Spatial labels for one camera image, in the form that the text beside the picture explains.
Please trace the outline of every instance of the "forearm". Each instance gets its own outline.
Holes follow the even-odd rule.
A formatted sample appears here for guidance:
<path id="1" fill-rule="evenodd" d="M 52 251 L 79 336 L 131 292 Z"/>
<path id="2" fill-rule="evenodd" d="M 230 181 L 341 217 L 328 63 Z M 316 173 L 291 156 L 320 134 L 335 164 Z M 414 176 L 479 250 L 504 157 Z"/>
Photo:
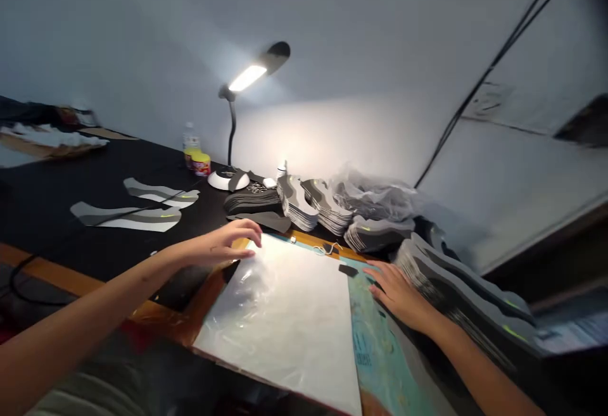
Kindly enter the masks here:
<path id="1" fill-rule="evenodd" d="M 459 326 L 439 314 L 429 326 L 428 336 L 448 357 L 487 416 L 544 415 Z"/>
<path id="2" fill-rule="evenodd" d="M 22 414 L 72 371 L 178 269 L 169 247 L 0 347 L 0 407 Z"/>

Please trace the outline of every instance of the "lamp head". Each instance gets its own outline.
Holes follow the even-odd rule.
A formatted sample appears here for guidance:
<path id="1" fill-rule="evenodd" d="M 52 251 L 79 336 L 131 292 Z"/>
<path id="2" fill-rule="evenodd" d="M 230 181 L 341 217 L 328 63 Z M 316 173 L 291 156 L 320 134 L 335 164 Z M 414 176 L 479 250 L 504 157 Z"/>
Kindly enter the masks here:
<path id="1" fill-rule="evenodd" d="M 291 55 L 291 49 L 287 42 L 281 41 L 270 46 L 256 60 L 241 72 L 230 84 L 225 84 L 220 89 L 220 98 L 226 98 L 232 102 L 236 94 L 245 90 L 256 80 L 268 76 L 279 69 Z"/>

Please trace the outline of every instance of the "lamp base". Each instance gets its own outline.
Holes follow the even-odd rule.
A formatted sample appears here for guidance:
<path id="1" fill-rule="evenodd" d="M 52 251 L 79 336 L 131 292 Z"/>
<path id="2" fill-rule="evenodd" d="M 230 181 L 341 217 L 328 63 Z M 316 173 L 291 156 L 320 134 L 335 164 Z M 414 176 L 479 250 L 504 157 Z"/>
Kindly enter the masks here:
<path id="1" fill-rule="evenodd" d="M 207 181 L 213 188 L 228 191 L 228 185 L 230 184 L 230 180 L 234 176 L 235 172 L 236 171 L 232 167 L 224 167 L 223 169 L 217 170 L 209 175 Z M 243 174 L 239 182 L 236 184 L 235 190 L 245 188 L 247 185 L 249 185 L 249 181 L 249 175 Z"/>

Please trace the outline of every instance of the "neon yellow stripe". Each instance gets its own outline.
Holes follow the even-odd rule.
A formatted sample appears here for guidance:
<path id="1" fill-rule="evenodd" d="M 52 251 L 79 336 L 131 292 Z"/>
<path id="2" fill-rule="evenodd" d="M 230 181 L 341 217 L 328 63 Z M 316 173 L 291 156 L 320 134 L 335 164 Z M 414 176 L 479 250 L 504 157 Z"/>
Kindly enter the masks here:
<path id="1" fill-rule="evenodd" d="M 520 340 L 523 340 L 524 342 L 528 343 L 528 340 L 526 340 L 525 338 L 523 338 L 521 335 L 519 335 L 517 332 L 513 331 L 508 325 L 503 324 L 502 328 L 507 331 L 509 334 L 511 334 L 514 337 L 517 337 Z"/>
<path id="2" fill-rule="evenodd" d="M 510 306 L 514 306 L 515 308 L 519 308 L 517 305 L 515 305 L 513 302 L 511 302 L 509 299 L 505 299 L 505 302 L 508 303 Z"/>

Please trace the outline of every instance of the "white board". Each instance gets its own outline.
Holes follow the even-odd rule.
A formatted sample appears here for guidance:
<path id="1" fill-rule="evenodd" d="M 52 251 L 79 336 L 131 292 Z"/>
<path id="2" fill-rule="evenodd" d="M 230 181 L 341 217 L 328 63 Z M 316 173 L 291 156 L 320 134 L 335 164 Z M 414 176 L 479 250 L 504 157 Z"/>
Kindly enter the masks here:
<path id="1" fill-rule="evenodd" d="M 350 415 L 361 414 L 347 276 L 339 261 L 262 236 L 194 347 Z"/>

